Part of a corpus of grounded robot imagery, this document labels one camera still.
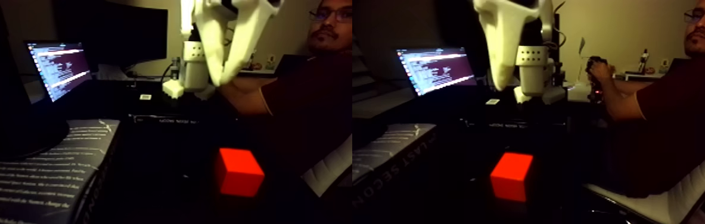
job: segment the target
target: black desk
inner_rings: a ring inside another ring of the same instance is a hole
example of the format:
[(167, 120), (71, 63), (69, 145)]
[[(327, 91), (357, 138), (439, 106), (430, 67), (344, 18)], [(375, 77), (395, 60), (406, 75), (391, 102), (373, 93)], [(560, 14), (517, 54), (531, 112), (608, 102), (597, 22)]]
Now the black desk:
[[(68, 105), (71, 116), (118, 117), (122, 133), (94, 223), (327, 223), (331, 212), (299, 178), (255, 144), (234, 110), (223, 102), (181, 108), (138, 102), (139, 93), (160, 93), (154, 83), (83, 86)], [(127, 114), (187, 114), (199, 124), (133, 123)], [(266, 177), (254, 198), (219, 194), (213, 163), (220, 147), (253, 152)]]
[[(391, 186), (387, 198), (356, 214), (356, 223), (589, 223), (585, 219), (594, 214), (588, 210), (613, 210), (580, 187), (578, 175), (572, 173), (585, 158), (572, 150), (577, 138), (567, 133), (599, 117), (598, 107), (565, 102), (535, 114), (537, 122), (546, 124), (526, 130), (494, 129), (487, 127), (517, 119), (517, 108), (510, 99), (502, 107), (485, 107), (485, 102), (510, 95), (444, 90), (375, 117), (384, 123), (438, 124), (440, 147), (429, 150), (432, 154), (425, 158), (430, 160)], [(492, 193), (489, 175), (506, 151), (534, 156), (525, 181), (527, 203), (502, 201)], [(610, 223), (604, 218), (592, 223)]]

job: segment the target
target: man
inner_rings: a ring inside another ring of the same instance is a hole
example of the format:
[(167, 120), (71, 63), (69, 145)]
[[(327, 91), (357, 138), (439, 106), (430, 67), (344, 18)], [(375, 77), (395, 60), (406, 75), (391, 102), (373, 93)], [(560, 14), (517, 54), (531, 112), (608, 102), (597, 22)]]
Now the man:
[(660, 194), (705, 159), (705, 0), (685, 18), (692, 59), (653, 84), (614, 81), (604, 63), (590, 68), (614, 122), (595, 184), (629, 197)]
[(296, 175), (350, 135), (352, 0), (324, 0), (308, 33), (313, 58), (276, 81), (238, 77), (219, 92), (248, 119), (262, 146)]

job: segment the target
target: mustache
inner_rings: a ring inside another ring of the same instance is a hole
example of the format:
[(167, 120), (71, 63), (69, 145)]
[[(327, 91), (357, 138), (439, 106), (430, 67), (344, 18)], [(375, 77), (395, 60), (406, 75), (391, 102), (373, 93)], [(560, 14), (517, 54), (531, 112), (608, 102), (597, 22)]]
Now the mustache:
[(313, 32), (313, 33), (311, 33), (310, 35), (311, 35), (311, 37), (316, 37), (316, 36), (319, 36), (319, 35), (328, 35), (328, 36), (330, 36), (331, 38), (334, 38), (334, 39), (337, 39), (337, 38), (338, 38), (338, 33), (336, 33), (336, 32), (333, 31), (333, 27), (332, 27), (332, 26), (322, 26), (321, 28), (319, 28), (319, 30), (317, 30), (317, 31), (315, 31), (315, 32)]
[(705, 39), (705, 29), (697, 29), (686, 35), (686, 39), (691, 39), (693, 37), (701, 37)]

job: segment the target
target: red cube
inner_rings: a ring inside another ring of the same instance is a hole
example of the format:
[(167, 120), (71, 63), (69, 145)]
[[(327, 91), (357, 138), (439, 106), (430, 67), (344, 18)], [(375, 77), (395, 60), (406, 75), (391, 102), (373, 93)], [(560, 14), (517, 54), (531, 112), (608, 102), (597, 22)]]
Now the red cube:
[(524, 177), (530, 168), (533, 156), (528, 154), (505, 153), (499, 159), (491, 174), (494, 196), (511, 201), (526, 201)]
[(249, 150), (219, 149), (215, 170), (222, 194), (252, 197), (263, 182), (263, 170)]

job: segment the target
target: laptop screen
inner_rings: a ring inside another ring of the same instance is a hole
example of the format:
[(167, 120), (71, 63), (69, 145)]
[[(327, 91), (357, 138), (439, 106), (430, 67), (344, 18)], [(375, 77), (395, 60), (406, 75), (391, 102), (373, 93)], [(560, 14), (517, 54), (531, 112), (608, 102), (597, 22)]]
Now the laptop screen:
[(91, 79), (81, 43), (27, 43), (27, 49), (52, 102)]
[(397, 57), (419, 96), (446, 86), (477, 85), (462, 47), (397, 49)]

